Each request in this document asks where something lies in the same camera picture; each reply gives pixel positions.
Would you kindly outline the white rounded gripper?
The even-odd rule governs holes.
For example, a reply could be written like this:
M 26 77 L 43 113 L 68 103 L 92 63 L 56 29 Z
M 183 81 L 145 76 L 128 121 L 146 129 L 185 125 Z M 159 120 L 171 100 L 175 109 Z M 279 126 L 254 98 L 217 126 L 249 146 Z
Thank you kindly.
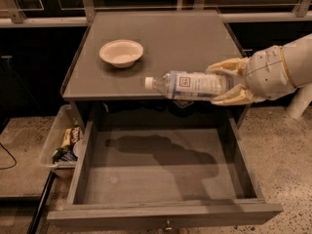
M 214 63 L 208 66 L 206 72 L 232 76 L 244 74 L 246 81 L 247 87 L 239 84 L 225 94 L 214 97 L 212 100 L 214 105 L 246 105 L 276 100 L 296 90 L 287 74 L 280 46 L 258 51 L 250 58 L 230 58 Z

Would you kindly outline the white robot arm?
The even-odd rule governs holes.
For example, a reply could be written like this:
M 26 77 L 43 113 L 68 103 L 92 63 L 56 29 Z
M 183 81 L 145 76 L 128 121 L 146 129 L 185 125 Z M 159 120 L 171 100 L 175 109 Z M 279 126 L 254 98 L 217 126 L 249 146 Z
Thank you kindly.
M 297 91 L 286 112 L 298 119 L 312 101 L 312 34 L 284 46 L 271 46 L 250 58 L 230 58 L 210 65 L 207 73 L 241 78 L 238 85 L 212 100 L 243 105 L 276 100 Z

